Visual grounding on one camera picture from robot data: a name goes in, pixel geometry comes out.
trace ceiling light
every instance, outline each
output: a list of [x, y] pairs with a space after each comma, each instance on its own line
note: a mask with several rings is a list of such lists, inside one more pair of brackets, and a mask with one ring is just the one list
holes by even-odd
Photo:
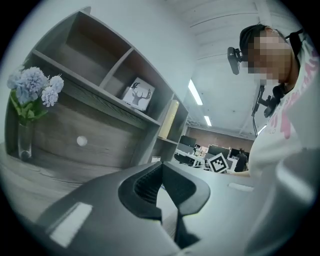
[[195, 99], [195, 102], [198, 104], [198, 105], [202, 105], [202, 101], [201, 101], [201, 98], [197, 92], [197, 89], [194, 85], [194, 82], [192, 82], [192, 80], [190, 80], [189, 82], [189, 86], [188, 86], [190, 92], [192, 93], [194, 99]]
[[267, 125], [265, 125], [264, 127], [262, 127], [262, 129], [260, 131], [258, 131], [258, 135], [263, 131], [264, 128], [266, 128]]
[[209, 119], [209, 116], [204, 116], [204, 119], [205, 119], [205, 121], [206, 121], [206, 124], [208, 125], [208, 126], [211, 126], [211, 122], [210, 122], [210, 119]]

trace office wall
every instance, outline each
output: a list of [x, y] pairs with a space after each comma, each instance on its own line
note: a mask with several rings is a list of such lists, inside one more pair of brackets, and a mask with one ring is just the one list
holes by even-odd
[[232, 137], [212, 131], [201, 130], [189, 127], [186, 131], [186, 136], [196, 139], [196, 143], [208, 147], [208, 145], [214, 144], [221, 147], [231, 147], [233, 149], [244, 148], [246, 152], [250, 152], [253, 140], [244, 138]]
[[68, 15], [91, 6], [91, 14], [122, 35], [158, 70], [183, 101], [196, 64], [197, 45], [188, 26], [159, 0], [46, 0], [20, 26], [0, 67], [0, 143], [9, 97], [9, 74], [45, 33]]

